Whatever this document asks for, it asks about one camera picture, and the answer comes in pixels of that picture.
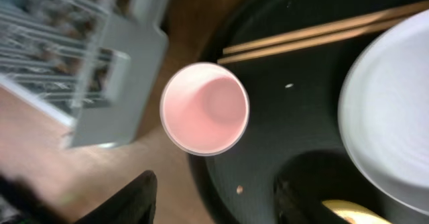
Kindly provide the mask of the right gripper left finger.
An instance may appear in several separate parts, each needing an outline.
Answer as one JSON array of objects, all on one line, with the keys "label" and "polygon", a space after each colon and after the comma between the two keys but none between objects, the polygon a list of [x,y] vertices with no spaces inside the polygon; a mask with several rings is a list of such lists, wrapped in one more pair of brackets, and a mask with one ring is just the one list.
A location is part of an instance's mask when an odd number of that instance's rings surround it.
[{"label": "right gripper left finger", "polygon": [[146,170],[76,224],[153,224],[158,181]]}]

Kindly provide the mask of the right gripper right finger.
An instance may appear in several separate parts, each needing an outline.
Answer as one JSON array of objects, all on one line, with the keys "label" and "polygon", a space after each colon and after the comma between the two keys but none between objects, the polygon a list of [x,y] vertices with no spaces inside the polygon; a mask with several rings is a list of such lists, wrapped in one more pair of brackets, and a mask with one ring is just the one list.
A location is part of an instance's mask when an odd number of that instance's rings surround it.
[{"label": "right gripper right finger", "polygon": [[277,177],[273,184],[277,222],[280,224],[335,224],[339,217],[321,202],[307,197],[289,180]]}]

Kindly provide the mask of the yellow plastic bowl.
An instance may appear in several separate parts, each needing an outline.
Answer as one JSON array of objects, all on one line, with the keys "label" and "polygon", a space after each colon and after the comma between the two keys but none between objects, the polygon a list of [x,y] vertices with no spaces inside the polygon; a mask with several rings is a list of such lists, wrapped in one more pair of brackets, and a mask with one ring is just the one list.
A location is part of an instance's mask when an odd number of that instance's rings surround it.
[{"label": "yellow plastic bowl", "polygon": [[383,217],[370,211],[369,209],[342,200],[323,201],[322,204],[330,209],[333,213],[352,224],[391,224]]}]

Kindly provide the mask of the pink plastic cup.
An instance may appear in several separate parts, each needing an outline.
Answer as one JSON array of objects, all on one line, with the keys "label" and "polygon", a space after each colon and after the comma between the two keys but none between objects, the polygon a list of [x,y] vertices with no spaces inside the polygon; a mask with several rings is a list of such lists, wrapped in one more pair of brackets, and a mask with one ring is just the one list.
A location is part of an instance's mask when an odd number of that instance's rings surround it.
[{"label": "pink plastic cup", "polygon": [[160,99],[160,119],[171,141],[196,156],[231,149],[245,133],[250,103],[241,81],[212,62],[180,69]]}]

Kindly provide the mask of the grey round plate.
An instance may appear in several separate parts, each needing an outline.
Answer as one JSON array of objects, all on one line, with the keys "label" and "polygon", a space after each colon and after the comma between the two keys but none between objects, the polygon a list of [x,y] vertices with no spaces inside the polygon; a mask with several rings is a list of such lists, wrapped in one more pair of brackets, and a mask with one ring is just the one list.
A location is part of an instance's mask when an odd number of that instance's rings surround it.
[{"label": "grey round plate", "polygon": [[350,68],[339,130],[355,166],[386,195],[428,214],[428,12],[373,40]]}]

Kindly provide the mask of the wooden chopstick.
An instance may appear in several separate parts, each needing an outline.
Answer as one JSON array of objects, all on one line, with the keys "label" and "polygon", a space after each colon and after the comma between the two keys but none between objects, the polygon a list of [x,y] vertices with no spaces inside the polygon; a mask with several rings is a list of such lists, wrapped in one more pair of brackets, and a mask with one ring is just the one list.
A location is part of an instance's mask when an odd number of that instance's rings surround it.
[{"label": "wooden chopstick", "polygon": [[247,53],[242,53],[234,56],[228,56],[225,58],[221,58],[217,60],[219,64],[229,64],[233,62],[240,62],[244,60],[251,60],[256,58],[262,58],[266,56],[273,56],[276,54],[291,52],[295,50],[301,50],[305,48],[311,48],[315,46],[320,46],[323,44],[329,44],[333,42],[338,42],[342,40],[347,40],[350,38],[356,38],[358,36],[362,36],[365,34],[370,34],[374,32],[380,32],[383,30],[387,30],[408,17],[401,17],[398,19],[391,19],[387,21],[383,21],[380,23],[373,23],[366,26],[357,27],[351,30],[345,30],[339,33],[328,34],[325,36],[318,36],[315,38],[310,38],[309,40],[300,40],[294,43],[281,44],[279,46],[272,46],[268,48],[264,48],[262,50],[254,50]]},{"label": "wooden chopstick", "polygon": [[309,40],[318,36],[339,33],[345,30],[355,29],[357,27],[380,23],[383,21],[398,19],[401,17],[411,17],[417,13],[428,9],[428,1],[421,1],[391,9],[385,9],[375,13],[360,15],[340,21],[334,21],[322,25],[307,27],[304,29],[278,34],[259,40],[229,46],[223,49],[223,57],[234,56],[242,53],[247,53],[254,50],[262,50],[264,48],[279,46],[281,44],[294,43],[300,40]]}]

